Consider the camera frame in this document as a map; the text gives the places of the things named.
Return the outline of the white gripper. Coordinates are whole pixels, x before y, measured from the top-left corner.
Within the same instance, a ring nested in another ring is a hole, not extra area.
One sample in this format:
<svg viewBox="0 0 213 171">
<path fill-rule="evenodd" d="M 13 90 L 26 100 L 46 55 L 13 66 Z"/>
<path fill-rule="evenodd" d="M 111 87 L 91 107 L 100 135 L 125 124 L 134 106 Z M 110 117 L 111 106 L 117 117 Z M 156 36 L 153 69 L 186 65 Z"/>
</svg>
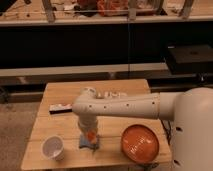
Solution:
<svg viewBox="0 0 213 171">
<path fill-rule="evenodd" d="M 80 116 L 78 118 L 78 127 L 85 138 L 86 133 L 89 131 L 94 132 L 96 137 L 98 135 L 98 119 L 96 116 Z"/>
</svg>

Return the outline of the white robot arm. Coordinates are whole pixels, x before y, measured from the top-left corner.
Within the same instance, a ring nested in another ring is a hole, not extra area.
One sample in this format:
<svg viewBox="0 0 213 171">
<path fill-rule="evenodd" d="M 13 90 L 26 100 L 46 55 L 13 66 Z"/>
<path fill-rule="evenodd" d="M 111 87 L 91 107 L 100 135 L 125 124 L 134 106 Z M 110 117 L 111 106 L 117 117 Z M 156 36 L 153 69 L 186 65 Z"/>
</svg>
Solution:
<svg viewBox="0 0 213 171">
<path fill-rule="evenodd" d="M 72 110 L 82 131 L 95 128 L 99 116 L 171 120 L 172 171 L 213 171 L 212 88 L 99 99 L 96 90 L 87 87 Z"/>
</svg>

